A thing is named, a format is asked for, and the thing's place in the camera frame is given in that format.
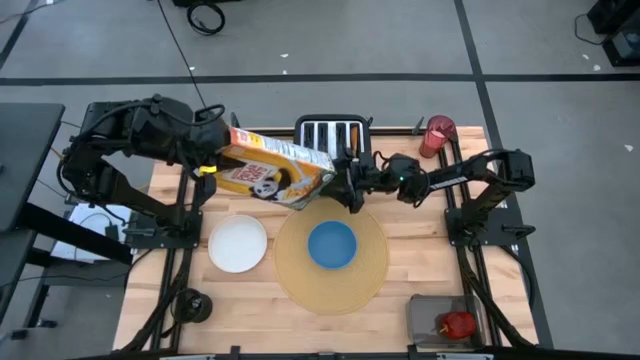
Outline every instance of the blue bowl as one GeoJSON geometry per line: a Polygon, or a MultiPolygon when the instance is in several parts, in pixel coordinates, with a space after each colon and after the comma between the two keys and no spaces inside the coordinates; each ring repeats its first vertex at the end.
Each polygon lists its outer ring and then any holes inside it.
{"type": "Polygon", "coordinates": [[[317,225],[309,234],[307,245],[311,259],[327,270],[349,265],[358,250],[355,234],[340,221],[325,221],[317,225]]]}

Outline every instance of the cereal box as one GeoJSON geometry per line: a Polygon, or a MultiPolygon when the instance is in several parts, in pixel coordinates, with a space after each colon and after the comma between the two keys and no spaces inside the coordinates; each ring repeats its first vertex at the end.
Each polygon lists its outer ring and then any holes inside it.
{"type": "Polygon", "coordinates": [[[335,176],[329,154],[229,128],[222,155],[244,166],[215,174],[218,187],[300,210],[335,176]]]}

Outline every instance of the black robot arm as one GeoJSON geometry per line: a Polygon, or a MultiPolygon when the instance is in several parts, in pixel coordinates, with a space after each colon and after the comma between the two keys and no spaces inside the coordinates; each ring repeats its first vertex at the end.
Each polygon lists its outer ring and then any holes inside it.
{"type": "Polygon", "coordinates": [[[361,154],[357,160],[347,154],[335,164],[338,169],[336,179],[340,183],[330,184],[323,189],[323,194],[349,207],[352,213],[362,208],[365,192],[390,194],[397,191],[399,201],[418,207],[433,191],[469,181],[483,181],[489,186],[463,207],[464,222],[480,224],[509,194],[525,191],[535,184],[531,157],[519,150],[487,150],[464,162],[431,172],[424,171],[420,162],[412,157],[393,154],[385,158],[380,152],[373,156],[361,154]],[[383,160],[380,168],[375,161],[378,156],[383,160]],[[497,172],[487,168],[493,161],[497,163],[497,172]]]}
{"type": "Polygon", "coordinates": [[[103,159],[122,151],[168,164],[181,164],[192,179],[208,183],[202,202],[215,193],[215,178],[198,177],[200,166],[233,167],[219,156],[229,143],[222,105],[193,113],[188,105],[155,95],[141,101],[97,102],[87,108],[80,134],[72,137],[58,166],[58,181],[70,194],[91,204],[121,204],[156,219],[158,225],[181,230],[185,212],[131,187],[127,178],[103,159]],[[66,187],[62,178],[71,183],[66,187]]]}

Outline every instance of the round placemat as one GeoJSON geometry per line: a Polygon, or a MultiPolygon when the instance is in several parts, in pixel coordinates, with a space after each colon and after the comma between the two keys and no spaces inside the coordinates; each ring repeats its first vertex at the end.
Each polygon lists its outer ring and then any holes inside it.
{"type": "Polygon", "coordinates": [[[275,239],[274,261],[280,286],[293,301],[317,314],[340,315],[378,293],[389,268],[389,248],[380,224],[366,210],[350,214],[337,201],[321,198],[285,220],[275,239]],[[358,241],[355,258],[339,270],[316,264],[307,247],[316,225],[330,220],[349,226],[358,241]]]}

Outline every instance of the wooden table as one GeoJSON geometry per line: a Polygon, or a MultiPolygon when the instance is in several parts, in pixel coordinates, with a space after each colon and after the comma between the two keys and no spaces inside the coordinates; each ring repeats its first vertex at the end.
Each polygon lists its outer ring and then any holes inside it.
{"type": "MultiPolygon", "coordinates": [[[[458,132],[463,158],[487,149],[482,127],[459,127],[458,132]]],[[[437,157],[427,160],[418,155],[419,144],[419,137],[372,137],[373,150],[386,156],[400,152],[419,158],[427,171],[438,168],[437,157]]],[[[448,159],[453,161],[450,149],[448,159]]],[[[175,201],[180,171],[179,166],[157,163],[150,195],[166,203],[175,201]]],[[[472,197],[486,186],[469,185],[472,197]]],[[[457,189],[456,197],[461,204],[457,189]]],[[[232,345],[240,345],[243,353],[405,352],[409,343],[405,305],[409,297],[463,293],[455,250],[447,239],[446,206],[444,191],[429,195],[418,209],[397,201],[394,195],[366,196],[366,210],[388,236],[391,263],[386,282],[360,310],[342,316],[320,316],[291,301],[276,280],[273,239],[290,211],[219,191],[202,207],[201,243],[194,252],[189,277],[189,287],[208,294],[214,309],[205,322],[183,326],[180,353],[229,353],[232,345]],[[207,252],[213,227],[233,214],[254,216],[269,237],[265,258],[242,274],[219,270],[207,252]]],[[[155,250],[131,272],[114,348],[130,341],[155,306],[165,255],[166,250],[155,250]]],[[[518,264],[499,248],[484,247],[484,255],[496,303],[525,338],[537,343],[518,264]]],[[[468,257],[473,264],[473,257],[468,257]]]]}

